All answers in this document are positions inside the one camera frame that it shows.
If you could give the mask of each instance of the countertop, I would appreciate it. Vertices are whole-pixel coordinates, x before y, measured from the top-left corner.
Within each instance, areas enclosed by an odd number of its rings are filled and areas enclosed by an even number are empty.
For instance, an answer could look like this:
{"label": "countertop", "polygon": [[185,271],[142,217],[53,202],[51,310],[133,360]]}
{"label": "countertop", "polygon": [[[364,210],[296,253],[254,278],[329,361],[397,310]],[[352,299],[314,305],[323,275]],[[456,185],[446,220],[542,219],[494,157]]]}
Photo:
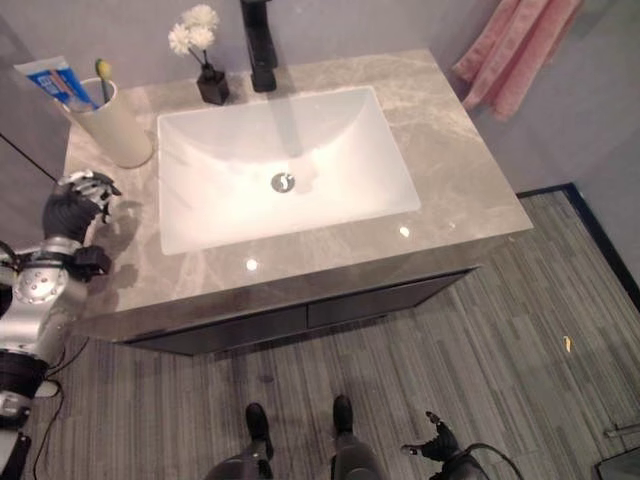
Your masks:
{"label": "countertop", "polygon": [[[77,331],[124,341],[203,321],[385,285],[477,262],[485,247],[531,223],[426,50],[279,68],[270,98],[372,86],[411,174],[420,210],[166,256],[160,248],[158,162],[125,170],[80,127],[69,136],[65,171],[91,168],[123,192],[113,221],[93,242],[113,260],[95,279]],[[263,100],[248,74],[228,78],[228,104]],[[158,114],[209,106],[193,80],[124,92],[155,139]],[[409,229],[408,236],[399,232]],[[258,268],[247,269],[254,259]]]}

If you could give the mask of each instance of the black cable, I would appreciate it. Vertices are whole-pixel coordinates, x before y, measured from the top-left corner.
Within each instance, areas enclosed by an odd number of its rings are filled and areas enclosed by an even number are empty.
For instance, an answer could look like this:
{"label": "black cable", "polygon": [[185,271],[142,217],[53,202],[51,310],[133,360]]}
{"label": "black cable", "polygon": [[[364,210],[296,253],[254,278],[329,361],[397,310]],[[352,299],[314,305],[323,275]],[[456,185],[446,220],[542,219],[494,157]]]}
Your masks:
{"label": "black cable", "polygon": [[62,347],[62,355],[60,355],[60,360],[58,360],[58,362],[55,365],[51,365],[47,370],[55,370],[60,365],[62,365],[62,362],[64,362],[64,357],[66,354],[67,354],[66,347]]}
{"label": "black cable", "polygon": [[62,405],[64,404],[64,390],[62,389],[62,385],[55,380],[50,380],[50,382],[55,383],[58,386],[58,393],[60,394],[60,403],[58,404],[58,408],[56,409],[56,413],[53,414],[51,420],[49,420],[49,425],[47,425],[47,429],[44,431],[44,437],[42,437],[42,442],[40,442],[40,448],[38,449],[38,453],[36,454],[36,459],[33,461],[33,480],[38,480],[38,460],[40,460],[40,456],[42,455],[42,450],[44,450],[45,444],[47,444],[47,440],[49,438],[49,433],[51,433],[51,427],[53,423],[56,421],[58,416],[60,415],[60,411],[62,410]]}
{"label": "black cable", "polygon": [[59,368],[56,368],[53,370],[53,372],[47,374],[47,380],[49,378],[51,378],[53,375],[56,375],[58,373],[60,373],[62,370],[64,370],[65,368],[67,368],[69,365],[71,365],[79,356],[80,354],[84,351],[84,349],[87,347],[87,344],[89,343],[89,338],[87,338],[84,343],[82,344],[82,346],[78,349],[78,351],[73,355],[73,357],[71,357],[69,359],[68,362],[66,362],[64,365],[62,365]]}
{"label": "black cable", "polygon": [[27,162],[29,162],[31,165],[36,167],[38,170],[40,170],[42,173],[44,173],[47,177],[49,177],[54,182],[57,181],[49,172],[47,172],[44,168],[42,168],[35,160],[33,160],[20,147],[18,147],[15,143],[13,143],[11,140],[5,137],[2,133],[0,133],[0,138],[3,139],[5,142],[7,142],[9,145],[11,145],[15,150],[17,150],[18,153],[27,160]]}
{"label": "black cable", "polygon": [[18,260],[18,255],[16,255],[16,252],[13,251],[13,248],[11,248],[11,246],[8,243],[5,243],[2,240],[0,240],[0,250],[6,253],[7,256],[9,257],[9,260],[11,260],[11,267],[14,269],[18,268],[18,265],[20,262]]}
{"label": "black cable", "polygon": [[491,445],[487,445],[486,443],[474,443],[473,445],[469,445],[467,449],[464,452],[462,452],[462,455],[469,455],[472,451],[479,450],[481,448],[484,448],[485,450],[491,450],[492,452],[500,455],[500,457],[502,457],[502,459],[509,464],[509,466],[513,469],[513,471],[516,472],[516,476],[520,480],[524,480],[522,473],[520,473],[520,470],[518,470],[518,467],[516,467],[516,464],[513,463],[513,460],[511,460],[504,453],[502,453],[497,448],[492,447]]}

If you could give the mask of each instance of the toothbrush cup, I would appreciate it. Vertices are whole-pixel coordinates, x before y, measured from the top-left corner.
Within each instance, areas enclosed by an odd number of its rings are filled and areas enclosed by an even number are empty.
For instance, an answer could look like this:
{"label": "toothbrush cup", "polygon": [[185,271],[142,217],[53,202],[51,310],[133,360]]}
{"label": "toothbrush cup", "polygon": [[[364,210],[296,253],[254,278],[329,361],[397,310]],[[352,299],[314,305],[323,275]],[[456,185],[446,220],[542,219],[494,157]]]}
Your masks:
{"label": "toothbrush cup", "polygon": [[64,106],[67,114],[91,135],[117,166],[135,168],[149,160],[153,154],[153,145],[131,113],[116,84],[108,82],[109,101],[105,103],[99,78],[90,78],[80,83],[98,108],[88,112],[74,112]]}

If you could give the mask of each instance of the small vase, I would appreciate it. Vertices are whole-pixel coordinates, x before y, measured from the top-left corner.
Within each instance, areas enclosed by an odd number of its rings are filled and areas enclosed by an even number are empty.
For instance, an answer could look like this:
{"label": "small vase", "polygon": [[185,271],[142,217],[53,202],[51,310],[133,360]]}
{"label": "small vase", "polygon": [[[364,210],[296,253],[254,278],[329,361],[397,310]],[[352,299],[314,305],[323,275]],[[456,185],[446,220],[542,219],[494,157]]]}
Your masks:
{"label": "small vase", "polygon": [[202,73],[198,77],[198,89],[202,100],[207,103],[224,105],[229,98],[229,86],[224,72],[216,71],[210,63],[202,66]]}

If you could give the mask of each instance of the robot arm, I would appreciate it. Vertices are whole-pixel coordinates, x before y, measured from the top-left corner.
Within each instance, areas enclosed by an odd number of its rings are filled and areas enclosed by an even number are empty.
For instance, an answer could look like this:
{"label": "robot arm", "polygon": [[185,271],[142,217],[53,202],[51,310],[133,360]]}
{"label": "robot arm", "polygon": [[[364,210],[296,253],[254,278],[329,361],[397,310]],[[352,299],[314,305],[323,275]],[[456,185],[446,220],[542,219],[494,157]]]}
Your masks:
{"label": "robot arm", "polygon": [[485,448],[496,452],[522,479],[522,474],[515,464],[499,450],[489,445],[476,443],[462,450],[455,435],[440,418],[432,412],[427,417],[436,426],[438,435],[422,445],[404,445],[402,452],[407,455],[421,454],[425,458],[443,462],[442,471],[431,477],[431,480],[489,480],[478,461],[471,455],[473,450]]}
{"label": "robot arm", "polygon": [[100,247],[83,243],[93,219],[106,220],[114,195],[120,192],[100,173],[66,176],[45,205],[40,247],[17,255],[0,243],[6,251],[0,256],[0,472],[13,456],[2,440],[19,438],[36,391],[82,313],[87,283],[110,268]]}

